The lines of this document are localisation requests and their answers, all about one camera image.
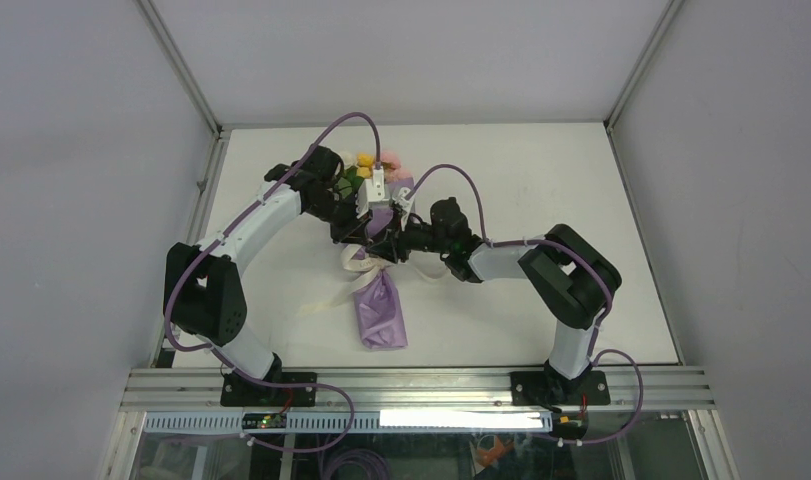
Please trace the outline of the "cream ribbon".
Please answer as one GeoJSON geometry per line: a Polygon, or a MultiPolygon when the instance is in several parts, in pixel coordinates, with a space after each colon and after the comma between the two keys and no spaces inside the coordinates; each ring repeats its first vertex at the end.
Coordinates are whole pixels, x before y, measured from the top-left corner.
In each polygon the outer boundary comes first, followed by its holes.
{"type": "Polygon", "coordinates": [[[365,249],[358,245],[345,246],[340,253],[341,267],[347,272],[357,274],[357,277],[350,283],[341,288],[333,297],[328,300],[309,303],[302,305],[298,310],[300,316],[312,315],[317,312],[326,311],[342,305],[351,296],[359,290],[367,287],[370,283],[381,273],[393,267],[409,267],[417,273],[417,275],[425,282],[435,283],[448,276],[450,273],[445,271],[438,275],[432,275],[430,272],[420,268],[416,264],[411,263],[397,263],[394,264],[388,260],[379,257],[373,257],[365,252],[365,249]]]}

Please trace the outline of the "white fake flower stem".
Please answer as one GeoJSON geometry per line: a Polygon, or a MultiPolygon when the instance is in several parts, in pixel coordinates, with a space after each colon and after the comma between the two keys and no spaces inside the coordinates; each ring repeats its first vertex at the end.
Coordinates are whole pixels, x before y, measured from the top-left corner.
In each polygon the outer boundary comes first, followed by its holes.
{"type": "Polygon", "coordinates": [[[338,155],[343,162],[345,170],[357,166],[357,157],[354,153],[348,151],[338,151],[338,155]]]}

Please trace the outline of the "pink purple wrapping paper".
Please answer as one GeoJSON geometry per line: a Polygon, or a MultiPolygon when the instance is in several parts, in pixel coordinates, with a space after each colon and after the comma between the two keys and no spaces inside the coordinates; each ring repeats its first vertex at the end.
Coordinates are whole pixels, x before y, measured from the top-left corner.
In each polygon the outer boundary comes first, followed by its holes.
{"type": "Polygon", "coordinates": [[[399,291],[387,270],[352,295],[359,339],[370,350],[408,346],[399,291]]]}

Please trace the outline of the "pink fake flower stem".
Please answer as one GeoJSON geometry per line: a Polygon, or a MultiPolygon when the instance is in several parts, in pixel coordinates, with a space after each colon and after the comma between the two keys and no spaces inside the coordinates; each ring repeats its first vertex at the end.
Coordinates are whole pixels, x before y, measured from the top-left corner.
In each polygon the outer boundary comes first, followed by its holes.
{"type": "Polygon", "coordinates": [[[384,170],[386,183],[412,182],[412,173],[403,166],[399,156],[391,150],[382,150],[380,153],[381,165],[384,170]]]}

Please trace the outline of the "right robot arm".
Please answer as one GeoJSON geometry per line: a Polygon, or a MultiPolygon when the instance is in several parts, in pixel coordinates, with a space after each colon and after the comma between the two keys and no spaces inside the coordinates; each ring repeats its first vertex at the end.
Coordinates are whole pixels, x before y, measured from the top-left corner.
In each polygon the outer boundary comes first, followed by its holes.
{"type": "Polygon", "coordinates": [[[473,231],[450,197],[432,205],[429,220],[394,208],[368,227],[363,241],[369,254],[392,263],[406,262],[413,252],[434,253],[461,282],[528,281],[557,321],[545,364],[546,394],[559,405],[583,394],[582,376],[622,277],[573,228],[557,224],[535,238],[492,242],[473,231]]]}

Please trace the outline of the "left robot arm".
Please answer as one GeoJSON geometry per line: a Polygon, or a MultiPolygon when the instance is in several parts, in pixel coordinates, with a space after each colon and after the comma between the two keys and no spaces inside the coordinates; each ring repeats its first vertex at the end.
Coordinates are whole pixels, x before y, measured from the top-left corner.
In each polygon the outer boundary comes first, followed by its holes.
{"type": "Polygon", "coordinates": [[[357,189],[345,160],[315,147],[303,163],[278,164],[261,192],[226,227],[192,245],[177,243],[166,257],[164,327],[201,339],[233,368],[247,374],[244,394],[258,406],[282,392],[281,359],[247,325],[242,275],[285,226],[303,214],[328,224],[334,243],[368,245],[369,214],[359,214],[357,189]]]}

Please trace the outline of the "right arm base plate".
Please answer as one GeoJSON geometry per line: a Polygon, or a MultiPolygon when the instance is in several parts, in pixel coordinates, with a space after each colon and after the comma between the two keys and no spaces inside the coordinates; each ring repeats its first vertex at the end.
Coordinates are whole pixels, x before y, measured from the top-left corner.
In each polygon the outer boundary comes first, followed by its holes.
{"type": "Polygon", "coordinates": [[[568,380],[552,369],[512,371],[510,392],[514,406],[605,406],[611,396],[603,371],[588,367],[568,380]]]}

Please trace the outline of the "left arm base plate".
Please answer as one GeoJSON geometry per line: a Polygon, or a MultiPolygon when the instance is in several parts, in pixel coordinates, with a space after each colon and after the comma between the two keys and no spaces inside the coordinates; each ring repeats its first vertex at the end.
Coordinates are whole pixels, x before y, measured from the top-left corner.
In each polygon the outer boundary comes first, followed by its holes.
{"type": "Polygon", "coordinates": [[[316,404],[316,388],[297,387],[297,384],[315,383],[317,379],[318,375],[314,372],[282,373],[279,380],[291,386],[290,389],[286,389],[253,384],[237,373],[225,374],[220,405],[222,407],[256,408],[275,408],[286,405],[313,407],[316,404]]]}

